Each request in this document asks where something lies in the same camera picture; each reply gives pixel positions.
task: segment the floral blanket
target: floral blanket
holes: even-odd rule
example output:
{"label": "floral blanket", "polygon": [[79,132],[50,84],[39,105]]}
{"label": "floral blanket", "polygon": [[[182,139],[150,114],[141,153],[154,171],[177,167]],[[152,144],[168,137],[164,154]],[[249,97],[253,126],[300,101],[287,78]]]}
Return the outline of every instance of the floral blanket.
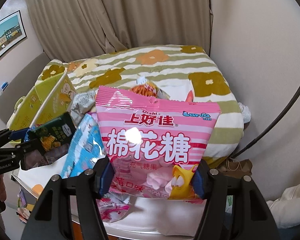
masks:
{"label": "floral blanket", "polygon": [[229,84],[216,64],[198,46],[161,45],[128,49],[63,63],[52,60],[36,82],[68,72],[78,93],[100,85],[129,89],[145,76],[173,100],[185,100],[191,80],[197,102],[217,102],[221,115],[212,132],[204,159],[211,167],[221,163],[243,136],[243,117]]}

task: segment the gray headboard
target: gray headboard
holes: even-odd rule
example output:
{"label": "gray headboard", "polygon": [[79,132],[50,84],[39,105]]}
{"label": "gray headboard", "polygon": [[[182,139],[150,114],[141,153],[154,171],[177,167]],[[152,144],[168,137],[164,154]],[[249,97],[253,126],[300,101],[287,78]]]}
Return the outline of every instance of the gray headboard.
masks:
{"label": "gray headboard", "polygon": [[0,95],[0,119],[4,123],[8,122],[14,112],[18,99],[28,94],[49,62],[50,59],[47,54],[45,52],[41,53],[19,72]]}

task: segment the black cable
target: black cable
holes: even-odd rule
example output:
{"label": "black cable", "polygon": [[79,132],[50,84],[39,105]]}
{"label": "black cable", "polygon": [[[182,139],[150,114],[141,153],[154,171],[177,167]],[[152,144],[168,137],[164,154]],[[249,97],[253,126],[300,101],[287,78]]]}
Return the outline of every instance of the black cable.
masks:
{"label": "black cable", "polygon": [[259,135],[257,136],[253,141],[251,141],[247,146],[245,146],[242,150],[240,150],[237,153],[232,153],[229,157],[230,158],[236,158],[239,155],[241,155],[243,152],[245,152],[247,149],[250,149],[254,144],[256,144],[264,135],[266,135],[282,118],[285,116],[285,114],[290,110],[290,108],[293,106],[295,101],[300,96],[300,86],[298,87],[296,93],[290,100],[290,102],[287,104],[287,106],[283,109],[283,111],[278,115],[277,118]]}

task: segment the framed picture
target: framed picture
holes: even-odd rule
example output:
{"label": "framed picture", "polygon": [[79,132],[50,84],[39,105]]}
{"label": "framed picture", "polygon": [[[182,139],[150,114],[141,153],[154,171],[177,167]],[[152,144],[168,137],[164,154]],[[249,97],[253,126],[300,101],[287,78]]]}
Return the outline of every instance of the framed picture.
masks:
{"label": "framed picture", "polygon": [[20,11],[17,11],[0,21],[0,56],[12,46],[26,38]]}

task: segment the human hand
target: human hand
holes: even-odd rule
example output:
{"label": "human hand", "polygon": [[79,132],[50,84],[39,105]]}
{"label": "human hand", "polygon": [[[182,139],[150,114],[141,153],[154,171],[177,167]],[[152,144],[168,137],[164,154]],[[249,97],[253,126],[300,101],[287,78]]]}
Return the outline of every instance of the human hand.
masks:
{"label": "human hand", "polygon": [[0,201],[4,202],[7,199],[6,187],[4,183],[4,175],[0,175]]}

